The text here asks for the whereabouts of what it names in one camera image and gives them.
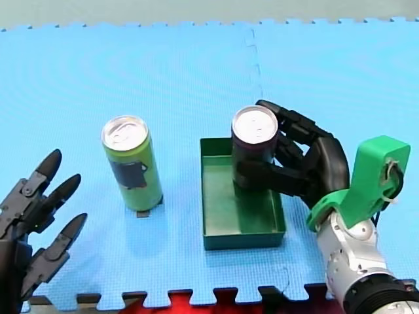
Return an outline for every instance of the black label patch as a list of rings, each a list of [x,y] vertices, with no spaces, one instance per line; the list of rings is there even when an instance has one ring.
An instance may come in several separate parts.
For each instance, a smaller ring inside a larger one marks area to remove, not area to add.
[[[120,164],[110,162],[115,178],[118,183],[126,188],[145,188],[145,172],[148,167],[142,162],[131,162],[129,164]]]

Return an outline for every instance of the green bracket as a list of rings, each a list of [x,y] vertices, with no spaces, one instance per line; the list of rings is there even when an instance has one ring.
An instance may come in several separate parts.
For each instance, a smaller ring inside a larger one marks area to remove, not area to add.
[[[404,173],[409,160],[410,145],[388,136],[364,141],[357,150],[350,188],[324,196],[312,208],[307,225],[311,231],[321,224],[331,211],[340,213],[348,228],[370,219],[398,185],[393,178],[386,180],[389,163],[397,162]]]

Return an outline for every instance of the green tray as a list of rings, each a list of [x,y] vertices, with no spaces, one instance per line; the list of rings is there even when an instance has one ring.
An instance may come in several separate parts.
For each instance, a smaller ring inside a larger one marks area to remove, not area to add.
[[[232,182],[231,138],[201,139],[205,250],[277,247],[285,233],[281,197]]]

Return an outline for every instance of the can lid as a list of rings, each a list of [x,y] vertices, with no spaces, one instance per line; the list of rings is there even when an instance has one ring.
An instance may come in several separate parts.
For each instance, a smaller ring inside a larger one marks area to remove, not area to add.
[[[148,128],[135,116],[118,116],[102,129],[102,143],[112,150],[127,151],[140,146],[147,138]]]
[[[275,114],[265,107],[249,106],[234,115],[232,130],[235,136],[245,143],[263,143],[278,132],[278,120]]]

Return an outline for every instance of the black cable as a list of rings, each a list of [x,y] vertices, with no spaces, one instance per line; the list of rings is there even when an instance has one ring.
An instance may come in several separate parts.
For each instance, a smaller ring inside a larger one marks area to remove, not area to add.
[[[403,189],[404,174],[403,174],[403,172],[401,171],[400,167],[397,164],[394,164],[393,167],[390,169],[390,175],[392,173],[394,173],[396,175],[397,180],[398,180],[398,185],[397,185],[397,188],[394,190],[394,192],[390,196],[387,196],[387,198],[389,198],[391,200],[394,200],[400,194],[401,190]],[[377,212],[375,217],[371,218],[374,226],[377,227],[378,219],[380,218],[380,213],[382,211],[384,211],[388,207],[389,204],[390,204],[390,202],[385,201],[381,210],[379,212]]]

